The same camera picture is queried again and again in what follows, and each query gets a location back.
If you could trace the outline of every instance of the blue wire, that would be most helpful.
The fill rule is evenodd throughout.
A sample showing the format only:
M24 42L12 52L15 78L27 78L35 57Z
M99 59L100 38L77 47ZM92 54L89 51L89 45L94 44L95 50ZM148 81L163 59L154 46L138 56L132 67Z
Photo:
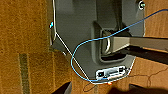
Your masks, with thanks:
M117 32L115 32L115 33L109 35L109 36L102 37L102 38L96 38L96 39L87 40L87 41L84 41L84 42L80 43L79 45L77 45L77 47L75 48L75 50L74 50L74 52L73 52L73 54L72 54L72 58L71 58L71 67L72 67L72 69L74 70L74 72L75 72L80 78L82 78L82 79L84 79L84 80L86 80L86 81L92 81L92 82L94 82L94 81L99 81L99 80L88 80L88 79L82 77L81 75L79 75L78 72L75 70L75 68L73 67L72 61L73 61L73 58L74 58L74 56L75 56L75 53L76 53L77 49L78 49L80 46L82 46L83 44L85 44L85 43L92 42L92 41L97 41L97 40L102 40L102 39L106 39L106 38L110 38L110 37L112 37L112 36L114 36L114 35L116 35L116 34L122 32L122 31L126 30L127 28L130 28L130 27L132 27L132 26L134 26L134 25L136 25L136 24L138 24L138 23L140 23L140 22L143 22L144 20L148 19L149 17L151 17L151 16L153 16L153 15L159 13L159 12L162 12L162 11L168 11L168 9L162 9L162 10L159 10L159 11L157 11L157 12L154 12L154 13L152 13L151 15L149 15L149 16L143 18L142 20L140 20L140 21L138 21L138 22L136 22L136 23L134 23L134 24L131 24L131 25L129 25L129 26L127 26L127 27L125 27L125 28L123 28L123 29L121 29L121 30L119 30L119 31L117 31Z

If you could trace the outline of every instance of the screw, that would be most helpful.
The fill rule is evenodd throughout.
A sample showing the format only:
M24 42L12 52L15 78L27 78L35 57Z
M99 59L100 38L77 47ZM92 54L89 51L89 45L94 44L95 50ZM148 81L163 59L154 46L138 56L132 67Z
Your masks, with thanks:
M144 7L145 7L145 3L144 3L143 1L140 1L140 2L139 2L139 9L140 9L140 10L143 10Z

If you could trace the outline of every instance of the wooden surface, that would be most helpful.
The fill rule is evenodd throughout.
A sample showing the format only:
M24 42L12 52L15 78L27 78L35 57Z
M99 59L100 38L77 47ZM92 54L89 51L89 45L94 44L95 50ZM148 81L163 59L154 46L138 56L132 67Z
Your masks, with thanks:
M144 0L145 15L168 8L168 0ZM147 87L146 76L135 76L98 85L83 92L87 81L79 78L70 63L58 51L49 51L47 6L45 0L0 0L0 94L23 94L19 54L27 55L31 94L50 94L72 81L72 94L106 94L112 87L128 90L128 84ZM146 37L168 38L168 12L145 21ZM151 75L168 66L136 58L130 75ZM150 87L168 89L168 71L151 76Z

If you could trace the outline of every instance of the cable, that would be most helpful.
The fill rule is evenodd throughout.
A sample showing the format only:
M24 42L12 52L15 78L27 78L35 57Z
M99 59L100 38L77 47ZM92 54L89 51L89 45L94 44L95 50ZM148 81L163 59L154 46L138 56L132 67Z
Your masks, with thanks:
M53 21L53 23L51 23L53 26L54 26L54 32L55 32L55 36L54 36L54 40L56 39L56 36L59 38L59 40L62 42L62 44L65 46L65 48L67 49L67 51L70 53L70 55L72 55L72 53L71 53L71 51L69 50L69 48L67 47L67 45L64 43L64 41L62 40L62 38L59 36L59 34L57 33L57 30L56 30L56 10L55 10L56 8L55 8L55 0L53 0L53 12L54 12L54 21ZM80 68L80 70L82 71L82 73L85 75L85 77L87 78L87 79L89 79L88 77L87 77L87 75L85 74L85 72L84 72L84 70L81 68L81 66L78 64L78 62L76 61L76 59L74 59L75 60L75 62L76 62L76 64L78 65L78 67Z
M160 71L158 71L158 72L156 72L156 73L153 73L153 74L151 74L151 75L130 75L130 76L127 76L127 77L135 77L135 76L146 76L146 77L148 77L148 80L147 80L147 87L150 87L151 86L151 77L152 76L154 76L154 75L157 75L157 74L159 74L159 73L161 73L161 72L163 72L163 71L167 71L168 70L168 67L166 68L166 69L164 69L164 70L160 70Z
M77 47L75 48L75 50L74 50L74 52L73 52L73 54L72 54L72 57L71 57L71 67L72 67L73 71L74 71L80 78L82 78L82 79L84 79L84 80L86 80L86 81L93 81L93 82L94 82L94 81L99 81L99 80L89 80L89 79L86 79L86 78L82 77L81 75L79 75L79 73L75 70L75 68L73 67L72 61L73 61L73 58L74 58L74 56L75 56L75 53L76 53L77 49L78 49L80 46L82 46L83 44L86 44L86 43L88 43L88 42L97 41L97 40L102 40L102 39L106 39L106 38L110 38L110 37L112 37L112 36L114 36L114 35L116 35L116 34L122 32L122 31L126 30L127 28L130 28L130 27L132 27L132 26L134 26L134 25L136 25L136 24L138 24L138 23L140 23L140 22L143 22L144 20L148 19L149 17L151 17L151 16L153 16L153 15L159 13L159 12L162 12L162 11L168 11L168 9L162 9L162 10L156 11L156 12L152 13L151 15L149 15L149 16L143 18L142 20L140 20L140 21L138 21L138 22L136 22L136 23L134 23L134 24L131 24L131 25L129 25L129 26L127 26L127 27L125 27L125 28L123 28L123 29L121 29L121 30L119 30L119 31L117 31L117 32L115 32L115 33L109 35L109 36L102 37L102 38L96 38L96 39L87 40L87 41L84 41L84 42L80 43L79 45L77 45Z
M130 76L127 76L127 77L135 77L135 76L145 76L145 77L148 77L148 80L147 80L147 87L150 87L151 86L151 77L154 76L154 75L157 75L163 71L167 71L168 70L168 67L164 70L160 70L154 74L151 74L151 75L130 75ZM88 89L88 90L85 90L85 88L90 85L91 83L88 83L84 88L83 88L83 92L89 92L91 91L92 89L94 89L97 85L94 85L92 88Z
M95 88L97 85L94 85L92 88L90 88L89 90L85 90L85 88L90 85L91 83L88 83L84 88L83 88L83 92L89 92L91 91L93 88Z

